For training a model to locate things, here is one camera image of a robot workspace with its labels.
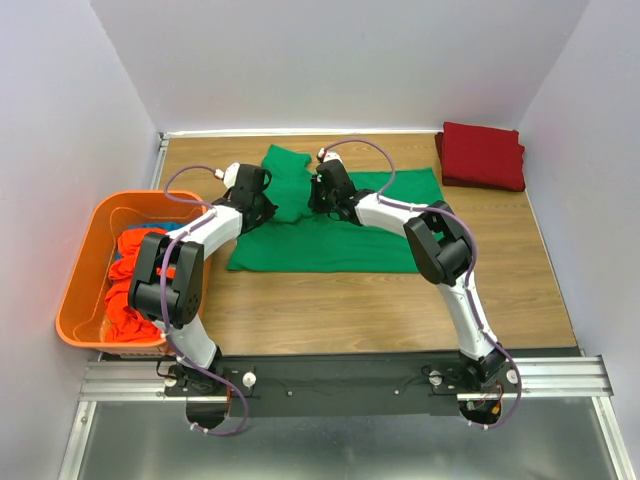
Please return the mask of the green t shirt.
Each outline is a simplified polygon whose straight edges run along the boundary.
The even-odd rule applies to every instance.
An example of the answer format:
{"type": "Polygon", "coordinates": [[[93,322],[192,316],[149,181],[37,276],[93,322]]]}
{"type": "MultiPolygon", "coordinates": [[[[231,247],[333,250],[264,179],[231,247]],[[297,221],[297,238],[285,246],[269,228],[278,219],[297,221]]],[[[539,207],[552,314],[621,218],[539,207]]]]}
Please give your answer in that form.
{"type": "Polygon", "coordinates": [[[272,174],[266,196],[278,209],[264,225],[239,237],[227,269],[415,273],[417,267],[405,238],[309,209],[310,163],[308,154],[277,145],[269,147],[261,167],[272,174]]]}

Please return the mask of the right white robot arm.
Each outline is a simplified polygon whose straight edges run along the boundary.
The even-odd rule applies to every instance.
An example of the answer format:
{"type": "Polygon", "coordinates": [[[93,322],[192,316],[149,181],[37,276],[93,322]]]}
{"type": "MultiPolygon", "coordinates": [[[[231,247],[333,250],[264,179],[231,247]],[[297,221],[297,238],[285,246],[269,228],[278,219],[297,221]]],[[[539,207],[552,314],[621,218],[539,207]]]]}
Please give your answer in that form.
{"type": "Polygon", "coordinates": [[[446,202],[407,203],[371,189],[357,189],[335,156],[316,167],[309,207],[315,213],[335,214],[341,221],[404,237],[419,274],[438,288],[453,321],[462,384],[480,392],[494,383],[506,355],[475,286],[477,245],[446,202]]]}

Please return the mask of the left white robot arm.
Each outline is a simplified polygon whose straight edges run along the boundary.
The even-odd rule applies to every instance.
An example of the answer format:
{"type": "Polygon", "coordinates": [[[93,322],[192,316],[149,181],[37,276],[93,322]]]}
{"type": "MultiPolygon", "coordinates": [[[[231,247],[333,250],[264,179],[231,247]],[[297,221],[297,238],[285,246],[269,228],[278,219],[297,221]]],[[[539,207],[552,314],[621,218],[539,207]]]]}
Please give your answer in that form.
{"type": "Polygon", "coordinates": [[[202,212],[181,228],[144,236],[128,291],[128,306],[161,331],[197,393],[209,395],[224,385],[241,395],[238,387],[221,376],[216,365],[219,348],[199,317],[204,264],[225,243],[275,215],[277,206],[266,195],[272,173],[243,163],[233,163],[224,170],[204,165],[200,168],[222,181],[224,195],[208,203],[182,198],[168,188],[163,190],[168,200],[196,206],[202,212]]]}

